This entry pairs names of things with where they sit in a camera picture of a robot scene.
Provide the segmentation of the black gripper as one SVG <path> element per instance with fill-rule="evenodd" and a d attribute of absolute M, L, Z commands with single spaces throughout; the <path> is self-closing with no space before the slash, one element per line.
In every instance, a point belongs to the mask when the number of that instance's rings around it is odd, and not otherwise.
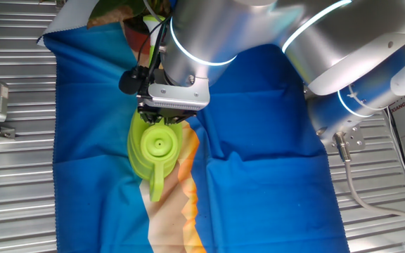
<path fill-rule="evenodd" d="M 143 107 L 139 112 L 140 118 L 149 125 L 154 125 L 164 118 L 165 125 L 170 126 L 174 124 L 180 124 L 188 117 L 194 116 L 192 110 L 180 110 L 171 108 L 152 108 Z"/>

